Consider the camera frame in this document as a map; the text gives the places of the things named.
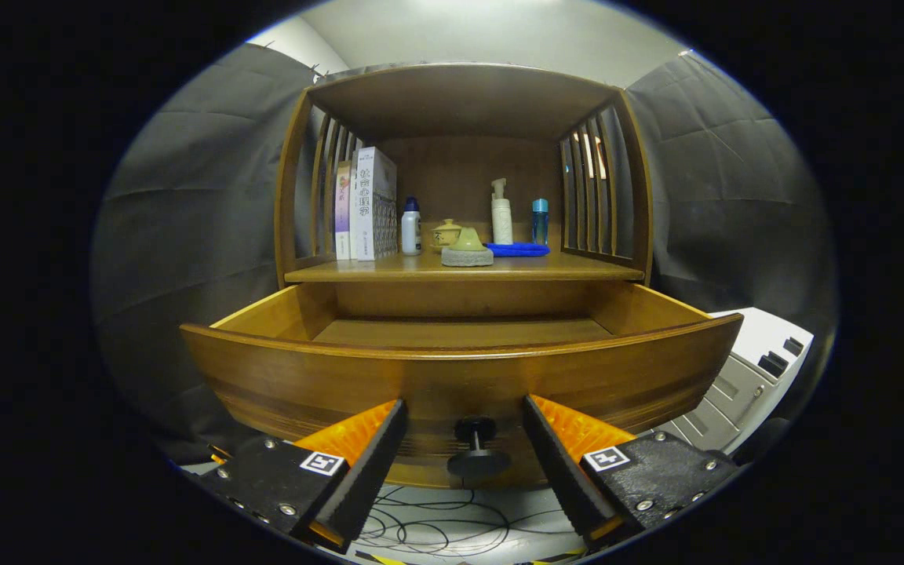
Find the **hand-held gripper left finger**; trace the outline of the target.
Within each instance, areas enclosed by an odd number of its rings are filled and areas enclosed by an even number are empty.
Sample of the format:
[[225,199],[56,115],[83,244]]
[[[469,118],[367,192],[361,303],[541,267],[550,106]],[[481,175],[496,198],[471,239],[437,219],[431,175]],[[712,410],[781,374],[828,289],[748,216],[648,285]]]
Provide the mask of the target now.
[[288,443],[270,436],[218,455],[201,486],[277,534],[337,553],[362,533],[408,427],[395,399]]

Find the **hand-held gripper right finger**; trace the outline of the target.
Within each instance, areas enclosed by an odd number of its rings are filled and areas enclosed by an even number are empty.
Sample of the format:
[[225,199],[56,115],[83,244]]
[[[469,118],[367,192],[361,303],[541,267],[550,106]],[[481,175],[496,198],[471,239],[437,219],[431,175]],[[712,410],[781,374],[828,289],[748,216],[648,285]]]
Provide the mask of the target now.
[[739,466],[668,432],[635,436],[538,395],[523,429],[575,533],[591,552],[659,528],[717,491]]

